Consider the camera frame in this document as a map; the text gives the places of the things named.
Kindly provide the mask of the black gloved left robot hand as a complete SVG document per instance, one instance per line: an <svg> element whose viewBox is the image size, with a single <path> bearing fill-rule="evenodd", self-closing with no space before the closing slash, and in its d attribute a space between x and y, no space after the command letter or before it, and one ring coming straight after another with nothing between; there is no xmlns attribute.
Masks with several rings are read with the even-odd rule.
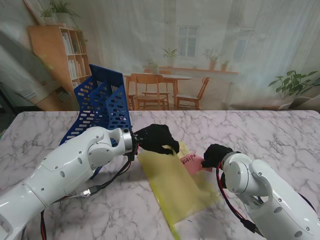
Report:
<svg viewBox="0 0 320 240"><path fill-rule="evenodd" d="M166 124L151 124L134 133L138 145L150 152L174 155L180 151L179 142L176 141Z"/></svg>

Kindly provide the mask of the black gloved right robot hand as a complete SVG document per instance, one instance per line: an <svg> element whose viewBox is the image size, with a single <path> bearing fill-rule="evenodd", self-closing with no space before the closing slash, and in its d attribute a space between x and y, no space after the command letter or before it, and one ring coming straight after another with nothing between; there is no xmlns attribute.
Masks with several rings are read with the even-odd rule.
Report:
<svg viewBox="0 0 320 240"><path fill-rule="evenodd" d="M230 147L219 145L217 143L211 144L203 155L201 166L203 168L217 168L223 158L232 152L233 150Z"/></svg>

